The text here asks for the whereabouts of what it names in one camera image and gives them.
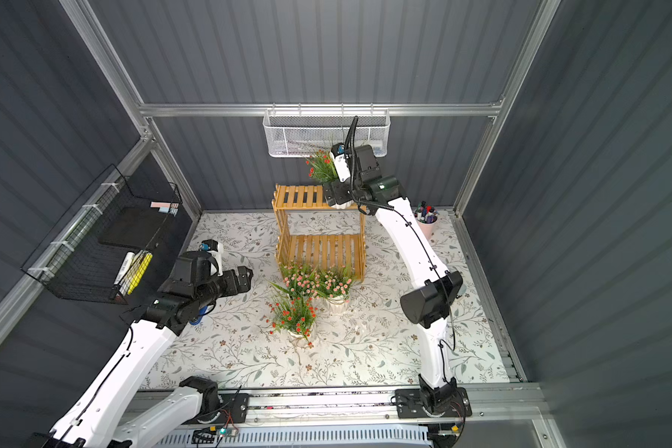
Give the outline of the red flower pot one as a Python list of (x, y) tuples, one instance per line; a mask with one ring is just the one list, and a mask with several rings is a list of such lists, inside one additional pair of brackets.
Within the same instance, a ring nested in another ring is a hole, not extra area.
[(329, 184), (339, 180), (332, 154), (326, 149), (317, 149), (307, 159), (309, 177), (317, 184)]

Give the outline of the pink flower pot one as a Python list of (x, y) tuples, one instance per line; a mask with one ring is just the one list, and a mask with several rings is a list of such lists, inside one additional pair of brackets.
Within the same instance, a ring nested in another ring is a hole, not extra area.
[(279, 293), (293, 299), (310, 300), (317, 296), (317, 269), (309, 265), (280, 264), (280, 283), (273, 282)]

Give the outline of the red flower pot two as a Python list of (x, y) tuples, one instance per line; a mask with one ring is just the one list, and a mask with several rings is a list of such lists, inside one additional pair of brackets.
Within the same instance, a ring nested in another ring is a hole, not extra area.
[(306, 345), (313, 345), (313, 327), (317, 321), (317, 308), (311, 297), (302, 298), (279, 293), (270, 303), (273, 315), (271, 326), (273, 330), (287, 332), (297, 341), (304, 341)]

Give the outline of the pink flower pot two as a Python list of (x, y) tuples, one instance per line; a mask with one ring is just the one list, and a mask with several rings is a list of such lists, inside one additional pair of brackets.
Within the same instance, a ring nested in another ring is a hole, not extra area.
[(320, 269), (315, 273), (315, 292), (334, 315), (345, 313), (354, 286), (354, 271), (350, 266)]

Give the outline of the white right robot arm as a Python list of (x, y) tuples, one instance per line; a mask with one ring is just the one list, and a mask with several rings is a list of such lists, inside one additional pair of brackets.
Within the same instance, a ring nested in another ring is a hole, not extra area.
[(449, 365), (449, 352), (455, 346), (447, 341), (453, 303), (463, 295), (462, 274), (449, 270), (436, 255), (399, 183), (371, 173), (339, 167), (338, 179), (325, 186), (327, 200), (338, 205), (354, 202), (361, 214), (374, 216), (390, 236), (413, 286), (399, 303), (418, 330), (418, 381), (424, 411), (429, 416), (453, 411), (464, 419), (470, 415), (469, 408)]

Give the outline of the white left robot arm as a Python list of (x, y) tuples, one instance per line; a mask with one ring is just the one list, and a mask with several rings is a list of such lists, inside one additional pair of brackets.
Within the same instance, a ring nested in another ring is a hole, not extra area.
[(180, 425), (211, 425), (235, 408), (212, 380), (191, 376), (140, 416), (121, 423), (152, 366), (203, 308), (246, 293), (253, 272), (246, 266), (204, 280), (167, 279), (139, 308), (123, 341), (84, 394), (46, 433), (35, 432), (26, 447), (151, 447)]

